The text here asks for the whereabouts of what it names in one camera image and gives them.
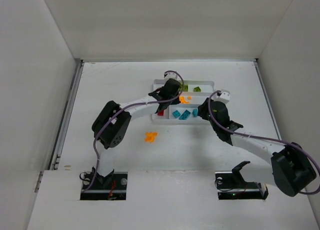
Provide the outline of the blue lego brick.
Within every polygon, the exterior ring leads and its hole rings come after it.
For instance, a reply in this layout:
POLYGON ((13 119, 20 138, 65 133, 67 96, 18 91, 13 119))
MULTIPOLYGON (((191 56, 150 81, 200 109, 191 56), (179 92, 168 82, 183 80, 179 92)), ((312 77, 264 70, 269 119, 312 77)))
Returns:
POLYGON ((197 109, 197 108, 195 108, 195 109, 192 111, 192 115, 193 115, 194 117, 197 117, 197 116, 198 116, 198 109, 197 109))

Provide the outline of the teal square lego brick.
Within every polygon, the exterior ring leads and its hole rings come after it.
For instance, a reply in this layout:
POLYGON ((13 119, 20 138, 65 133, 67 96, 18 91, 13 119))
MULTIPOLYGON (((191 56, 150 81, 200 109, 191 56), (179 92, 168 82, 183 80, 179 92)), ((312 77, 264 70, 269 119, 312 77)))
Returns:
POLYGON ((177 119, 181 116, 181 113, 178 111, 178 110, 175 110, 173 113, 172 113, 172 116, 177 119))

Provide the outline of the red rectangular lego brick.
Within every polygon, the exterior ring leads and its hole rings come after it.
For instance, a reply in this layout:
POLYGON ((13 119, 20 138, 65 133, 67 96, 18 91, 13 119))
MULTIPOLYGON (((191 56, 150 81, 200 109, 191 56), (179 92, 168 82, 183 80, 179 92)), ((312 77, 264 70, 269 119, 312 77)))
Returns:
POLYGON ((163 116, 164 115, 164 111, 162 110, 162 111, 158 112, 157 115, 158 116, 163 116))

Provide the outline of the orange lego cluster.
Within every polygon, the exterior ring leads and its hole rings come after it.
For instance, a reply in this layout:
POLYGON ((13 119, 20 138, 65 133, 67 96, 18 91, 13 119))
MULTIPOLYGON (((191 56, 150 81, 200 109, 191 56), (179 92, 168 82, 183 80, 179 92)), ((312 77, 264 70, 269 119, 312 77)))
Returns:
POLYGON ((153 143, 157 136, 158 136, 158 132, 146 132, 144 141, 153 143))

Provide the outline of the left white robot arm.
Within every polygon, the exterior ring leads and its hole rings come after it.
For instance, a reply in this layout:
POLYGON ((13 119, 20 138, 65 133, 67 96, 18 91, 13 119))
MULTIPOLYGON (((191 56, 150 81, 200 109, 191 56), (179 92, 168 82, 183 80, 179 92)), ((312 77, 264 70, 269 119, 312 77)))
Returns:
POLYGON ((158 114, 170 105, 179 104, 179 96, 184 85, 183 81, 170 78, 162 87, 139 100, 123 104, 109 101, 104 106, 91 127, 94 134, 93 149, 96 154, 96 167, 92 168, 92 184, 98 182, 100 185, 106 185, 113 175, 113 170, 108 172, 102 169, 103 155, 98 151, 97 143, 100 142, 106 150, 116 147, 124 139, 131 121, 145 115, 158 114))

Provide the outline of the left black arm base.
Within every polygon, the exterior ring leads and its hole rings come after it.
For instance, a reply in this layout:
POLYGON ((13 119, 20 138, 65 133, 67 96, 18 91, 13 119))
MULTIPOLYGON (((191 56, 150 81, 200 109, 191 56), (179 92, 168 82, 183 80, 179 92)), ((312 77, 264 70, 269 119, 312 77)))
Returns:
POLYGON ((91 172, 82 172, 79 175, 82 181, 80 200, 82 201, 124 201, 127 198, 128 172, 114 170, 103 177, 96 175, 91 185, 95 168, 91 172))

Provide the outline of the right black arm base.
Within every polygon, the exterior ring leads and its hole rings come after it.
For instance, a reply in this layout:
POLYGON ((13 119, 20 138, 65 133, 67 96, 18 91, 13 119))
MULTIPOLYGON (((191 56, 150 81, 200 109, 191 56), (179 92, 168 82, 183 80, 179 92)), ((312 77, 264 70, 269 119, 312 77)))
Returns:
POLYGON ((269 191, 265 184, 246 182, 240 170, 250 161, 243 161, 231 171, 216 171, 214 185, 219 200, 266 200, 269 191))

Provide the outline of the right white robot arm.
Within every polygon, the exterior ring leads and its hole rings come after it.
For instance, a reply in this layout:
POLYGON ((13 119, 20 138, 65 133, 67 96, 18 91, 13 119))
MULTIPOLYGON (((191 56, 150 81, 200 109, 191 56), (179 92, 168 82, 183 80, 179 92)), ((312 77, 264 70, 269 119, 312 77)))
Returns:
POLYGON ((223 102, 207 98, 197 109, 197 115, 210 122, 220 140, 267 162, 267 166, 241 162, 232 169, 238 181, 273 185, 285 195, 294 197, 302 194, 319 174, 318 164, 299 144, 247 133, 243 125, 230 119, 223 102))

